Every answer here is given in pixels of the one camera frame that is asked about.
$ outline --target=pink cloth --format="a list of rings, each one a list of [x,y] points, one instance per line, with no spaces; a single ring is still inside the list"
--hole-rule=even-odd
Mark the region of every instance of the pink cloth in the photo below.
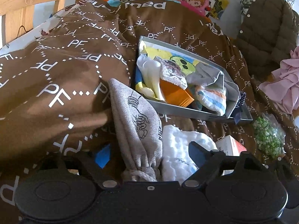
[[[299,46],[290,51],[291,59],[282,60],[280,68],[272,71],[274,82],[259,85],[277,108],[287,114],[299,106]]]

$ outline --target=black cable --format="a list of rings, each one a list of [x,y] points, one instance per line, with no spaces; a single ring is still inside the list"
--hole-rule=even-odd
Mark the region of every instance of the black cable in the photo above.
[[[25,27],[24,27],[23,25],[22,25],[21,27],[23,27],[24,30],[25,30],[25,32],[28,33],[28,31],[26,31],[26,29],[25,29]],[[19,36],[19,32],[20,32],[21,27],[19,27],[19,31],[18,31],[18,35],[17,35],[17,37]]]

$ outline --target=brown blanket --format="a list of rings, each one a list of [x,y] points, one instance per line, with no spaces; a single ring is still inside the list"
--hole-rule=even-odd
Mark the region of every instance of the brown blanket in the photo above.
[[[0,56],[1,222],[19,220],[13,190],[34,173],[49,152],[94,151],[110,143],[112,159],[104,171],[116,179],[124,170],[115,136],[107,81],[133,80],[139,37],[180,46],[226,68],[252,116],[276,113],[287,133],[287,155],[299,173],[297,129],[273,111],[253,82],[238,48],[218,26],[172,0],[134,0],[110,6],[107,0],[85,3],[63,17],[56,28],[23,50]],[[255,156],[252,125],[228,125],[160,115],[163,125],[204,132],[214,141],[231,135]]]

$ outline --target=plastic bag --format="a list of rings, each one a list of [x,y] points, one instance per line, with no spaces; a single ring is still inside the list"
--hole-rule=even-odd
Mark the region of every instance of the plastic bag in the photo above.
[[[259,150],[267,156],[284,157],[284,137],[286,133],[281,128],[273,114],[262,114],[253,123],[255,139]]]

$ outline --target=white box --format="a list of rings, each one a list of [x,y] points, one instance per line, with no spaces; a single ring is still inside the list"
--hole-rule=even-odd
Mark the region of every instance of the white box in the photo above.
[[[227,156],[240,156],[242,151],[247,151],[247,149],[238,141],[236,141],[231,135],[222,138],[217,141],[216,147],[219,151],[223,151]],[[234,170],[224,170],[223,175],[230,174]]]

